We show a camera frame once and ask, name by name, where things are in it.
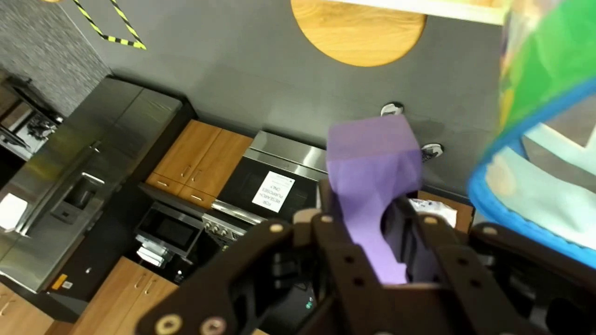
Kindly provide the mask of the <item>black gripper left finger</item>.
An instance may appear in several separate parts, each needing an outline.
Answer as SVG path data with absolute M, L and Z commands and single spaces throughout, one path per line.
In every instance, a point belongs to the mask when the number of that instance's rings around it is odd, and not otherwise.
M 346 229 L 326 214 L 285 225 L 265 223 L 166 294 L 134 324 L 134 335 L 251 335 L 296 285 L 319 303 L 296 335 L 374 335 L 389 320 L 373 307 L 387 290 Z

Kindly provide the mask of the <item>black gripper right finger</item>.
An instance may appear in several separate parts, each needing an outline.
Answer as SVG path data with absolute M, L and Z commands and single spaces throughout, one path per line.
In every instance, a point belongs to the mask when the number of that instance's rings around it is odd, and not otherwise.
M 596 274 L 514 229 L 486 222 L 460 233 L 397 201 L 397 261 L 410 283 L 445 287 L 501 335 L 512 322 L 542 335 L 596 335 Z

